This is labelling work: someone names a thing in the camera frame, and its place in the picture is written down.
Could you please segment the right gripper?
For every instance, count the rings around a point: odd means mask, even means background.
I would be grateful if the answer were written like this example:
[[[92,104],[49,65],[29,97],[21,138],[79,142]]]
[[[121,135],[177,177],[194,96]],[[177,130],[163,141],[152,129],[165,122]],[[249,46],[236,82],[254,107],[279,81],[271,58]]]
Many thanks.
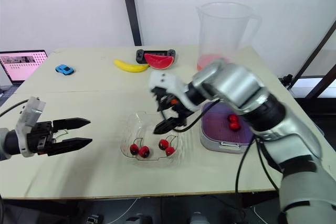
[[[152,88],[151,92],[156,97],[157,101],[157,111],[160,112],[163,121],[156,125],[156,127],[180,127],[186,126],[186,119],[193,114],[180,100],[177,96],[172,93],[168,93],[164,88]],[[177,117],[167,118],[163,116],[164,111],[172,109],[177,113]]]

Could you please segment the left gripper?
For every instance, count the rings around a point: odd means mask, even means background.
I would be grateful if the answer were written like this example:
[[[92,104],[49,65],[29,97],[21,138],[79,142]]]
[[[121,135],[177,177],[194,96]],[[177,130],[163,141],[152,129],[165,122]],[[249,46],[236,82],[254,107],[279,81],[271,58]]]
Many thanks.
[[[48,156],[77,151],[92,142],[91,138],[74,137],[55,143],[54,132],[79,129],[91,121],[83,118],[69,118],[47,122],[38,122],[27,134],[28,149],[38,155]]]

